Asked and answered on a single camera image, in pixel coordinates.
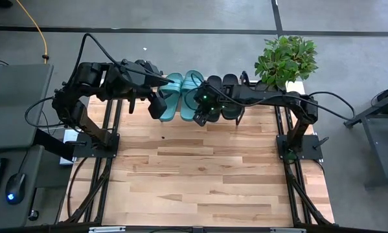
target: black slipper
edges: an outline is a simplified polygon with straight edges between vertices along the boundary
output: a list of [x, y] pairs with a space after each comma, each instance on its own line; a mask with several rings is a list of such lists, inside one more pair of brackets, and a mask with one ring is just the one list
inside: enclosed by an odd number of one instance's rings
[[[207, 81], [209, 84], [219, 90], [222, 90], [222, 81], [221, 78], [215, 75], [212, 75], [208, 77]], [[208, 116], [209, 122], [217, 122], [218, 119], [220, 119], [220, 111], [217, 109], [210, 112], [210, 115]]]
[[[222, 79], [222, 85], [235, 85], [238, 84], [238, 78], [235, 74], [226, 74]], [[226, 120], [235, 120], [237, 119], [242, 112], [242, 107], [236, 104], [224, 104], [222, 109], [222, 117]]]

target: concrete floor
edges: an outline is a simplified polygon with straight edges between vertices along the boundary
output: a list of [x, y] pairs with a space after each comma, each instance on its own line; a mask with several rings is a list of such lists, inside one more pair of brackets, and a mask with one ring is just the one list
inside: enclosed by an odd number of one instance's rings
[[[48, 27], [189, 28], [275, 30], [270, 0], [24, 0], [35, 20]], [[284, 30], [388, 31], [388, 1], [278, 0]], [[31, 26], [15, 5], [0, 9], [0, 25]], [[253, 64], [273, 35], [235, 34], [95, 34], [117, 60], [146, 59], [165, 73], [197, 69], [205, 76], [253, 73]], [[50, 90], [67, 80], [78, 52], [81, 33], [45, 33], [54, 74]], [[388, 88], [388, 37], [314, 37], [318, 48], [316, 74], [305, 81], [307, 93], [333, 91], [360, 112]], [[0, 32], [0, 59], [10, 64], [41, 63], [43, 45], [36, 32]], [[82, 61], [106, 61], [88, 41]], [[350, 116], [330, 96], [321, 105]], [[45, 112], [56, 123], [49, 106]], [[345, 227], [388, 230], [388, 188], [366, 191], [363, 183], [380, 174], [363, 128], [343, 127], [343, 120], [320, 111], [314, 128], [330, 137], [322, 146], [326, 183], [336, 223]], [[58, 201], [49, 207], [55, 209]], [[50, 215], [46, 223], [52, 223]]]

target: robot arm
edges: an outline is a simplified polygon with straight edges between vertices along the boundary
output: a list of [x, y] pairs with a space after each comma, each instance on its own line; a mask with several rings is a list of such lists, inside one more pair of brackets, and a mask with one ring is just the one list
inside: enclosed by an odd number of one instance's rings
[[132, 113], [136, 99], [148, 99], [153, 119], [166, 110], [165, 101], [152, 88], [166, 85], [172, 80], [160, 78], [161, 72], [149, 61], [122, 60], [120, 67], [114, 63], [81, 63], [63, 88], [55, 90], [52, 107], [65, 125], [78, 127], [91, 137], [92, 144], [108, 147], [111, 133], [100, 129], [88, 116], [87, 108], [80, 101], [82, 96], [96, 95], [101, 101], [128, 100]]
[[310, 124], [317, 121], [317, 104], [313, 97], [297, 92], [257, 91], [242, 84], [223, 85], [222, 89], [204, 81], [194, 96], [199, 104], [194, 121], [204, 126], [211, 114], [220, 114], [223, 107], [260, 105], [282, 106], [291, 109], [297, 118], [293, 130], [287, 134], [287, 147], [294, 152], [302, 151], [302, 138]]

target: slipper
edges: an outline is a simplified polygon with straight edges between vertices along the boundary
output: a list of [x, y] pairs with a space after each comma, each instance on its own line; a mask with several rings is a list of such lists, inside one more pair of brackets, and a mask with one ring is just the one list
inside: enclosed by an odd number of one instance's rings
[[[207, 78], [207, 81], [209, 84], [219, 90], [222, 91], [222, 82], [221, 78], [219, 76], [211, 75]], [[221, 110], [215, 109], [214, 111], [211, 111], [209, 113], [207, 121], [209, 122], [217, 122], [220, 119]]]
[[[235, 74], [226, 74], [222, 79], [222, 85], [235, 85], [238, 84], [238, 78]], [[221, 110], [222, 117], [226, 120], [237, 119], [243, 111], [243, 107], [236, 104], [225, 104]]]
[[181, 96], [181, 86], [183, 81], [182, 74], [178, 72], [169, 74], [166, 78], [174, 81], [174, 83], [168, 83], [159, 87], [159, 91], [163, 93], [163, 97], [166, 103], [166, 111], [159, 119], [162, 122], [168, 122], [174, 119], [179, 97]]
[[198, 104], [194, 100], [196, 91], [191, 91], [201, 85], [204, 77], [198, 71], [188, 71], [182, 83], [181, 118], [184, 121], [193, 121]]

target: wooden tabletop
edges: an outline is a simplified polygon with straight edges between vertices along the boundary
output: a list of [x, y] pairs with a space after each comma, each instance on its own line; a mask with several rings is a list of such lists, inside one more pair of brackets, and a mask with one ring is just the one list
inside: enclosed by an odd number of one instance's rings
[[[124, 104], [104, 225], [292, 226], [284, 167], [275, 145], [273, 107], [247, 108], [238, 127], [222, 117], [200, 127], [183, 121], [179, 113], [171, 122], [152, 120], [149, 104], [137, 102], [132, 115]], [[105, 108], [105, 102], [90, 99], [88, 115], [99, 126]], [[73, 211], [89, 191], [94, 162], [88, 159], [78, 172]], [[302, 170], [307, 194], [333, 222], [322, 170], [313, 161], [302, 161]], [[299, 198], [297, 202], [303, 221]], [[64, 203], [60, 221], [66, 218]]]

